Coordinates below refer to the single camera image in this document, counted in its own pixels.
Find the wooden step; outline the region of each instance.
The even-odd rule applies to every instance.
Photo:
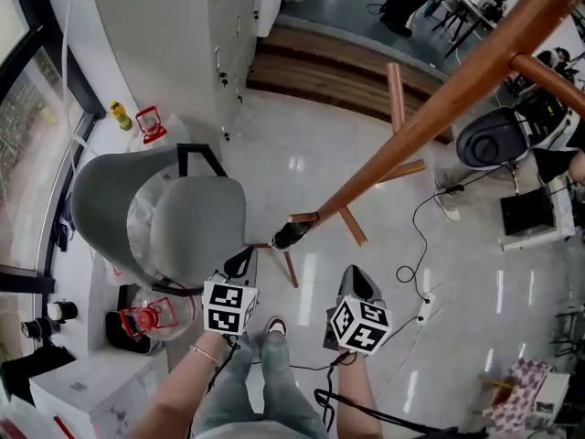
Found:
[[[387,65],[393,58],[351,42],[293,27],[275,26],[259,39],[248,76],[251,89],[334,105],[391,123]],[[400,65],[406,116],[411,117],[442,82]],[[451,128],[437,138],[452,141]]]
[[[247,85],[253,90],[278,92],[310,101],[363,113],[388,122],[390,102],[386,82],[371,80],[338,67],[305,59],[259,53],[252,64]],[[423,101],[405,95],[407,117],[414,114]],[[451,131],[437,137],[441,143],[452,141]]]

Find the person's left arm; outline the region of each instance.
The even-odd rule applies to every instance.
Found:
[[[197,347],[211,358],[221,359],[226,342],[220,334],[206,332],[197,341]],[[189,350],[158,386],[148,412],[129,437],[185,439],[215,367],[216,364],[202,353]]]

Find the black window frame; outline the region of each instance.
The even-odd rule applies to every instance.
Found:
[[[3,102],[27,63],[44,49],[62,77],[61,50],[63,33],[50,0],[18,0],[21,11],[29,25],[28,32],[16,44],[6,59],[0,62],[0,102]],[[98,97],[85,78],[80,65],[68,49],[68,86],[69,91],[83,110],[79,124],[80,135],[88,139],[94,124],[106,114]],[[80,161],[82,148],[73,142],[74,163]],[[25,270],[0,265],[0,293],[34,294],[34,315],[46,315],[48,295],[53,293],[55,280],[51,276],[54,242],[50,239],[50,230],[55,220],[59,220],[60,209],[69,190],[73,170],[69,163],[69,154],[61,161],[58,177],[52,190],[47,216],[43,225],[41,240],[37,253],[37,268]]]

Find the black office chair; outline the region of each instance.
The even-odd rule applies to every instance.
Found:
[[[508,165],[514,173],[515,163],[526,157],[530,143],[518,114],[510,107],[499,107],[467,125],[456,141],[457,155],[471,169],[489,171]]]

